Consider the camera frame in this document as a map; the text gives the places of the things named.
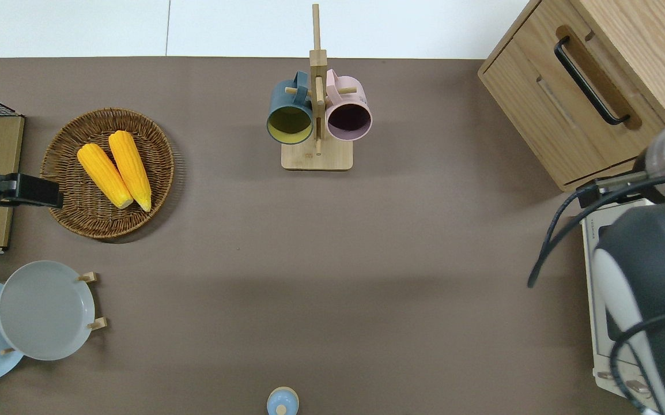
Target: blue mug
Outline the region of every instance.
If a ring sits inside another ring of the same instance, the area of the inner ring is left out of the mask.
[[[294,79],[281,81],[271,93],[266,129],[281,144],[299,144],[312,135],[312,102],[307,96],[309,75],[298,71]],[[289,94],[287,88],[295,88]]]

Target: wooden cabinet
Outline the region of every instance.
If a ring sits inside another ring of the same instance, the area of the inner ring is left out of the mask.
[[[665,2],[533,0],[478,76],[561,189],[627,171],[665,126]]]

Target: wicker basket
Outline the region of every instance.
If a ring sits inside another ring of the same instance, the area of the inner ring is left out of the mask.
[[[96,187],[77,160],[77,151],[95,142],[114,161],[108,137],[117,130],[135,139],[151,187],[150,212],[137,203],[119,210]],[[161,128],[146,116],[122,108],[103,108],[78,116],[56,134],[43,157],[40,176],[58,182],[63,208],[51,215],[64,228],[94,239],[124,236],[148,222],[164,204],[174,179],[174,156]]]

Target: wooden mug rack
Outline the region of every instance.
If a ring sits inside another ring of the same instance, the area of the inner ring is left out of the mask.
[[[309,51],[308,94],[312,100],[314,129],[312,136],[300,144],[282,144],[282,167],[287,170],[345,171],[353,168],[353,142],[330,135],[325,127],[325,101],[327,94],[327,50],[320,47],[320,8],[312,5],[312,30],[315,49]],[[355,88],[341,89],[341,94],[355,92]],[[287,88],[295,93],[296,89]]]

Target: yellow corn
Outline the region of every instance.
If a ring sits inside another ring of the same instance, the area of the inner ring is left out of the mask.
[[[109,137],[109,149],[117,163],[130,195],[146,212],[150,211],[150,184],[133,136],[127,131],[115,131]]]
[[[104,196],[108,197],[118,209],[126,208],[133,202],[115,165],[98,145],[92,142],[83,145],[77,152],[77,158]]]

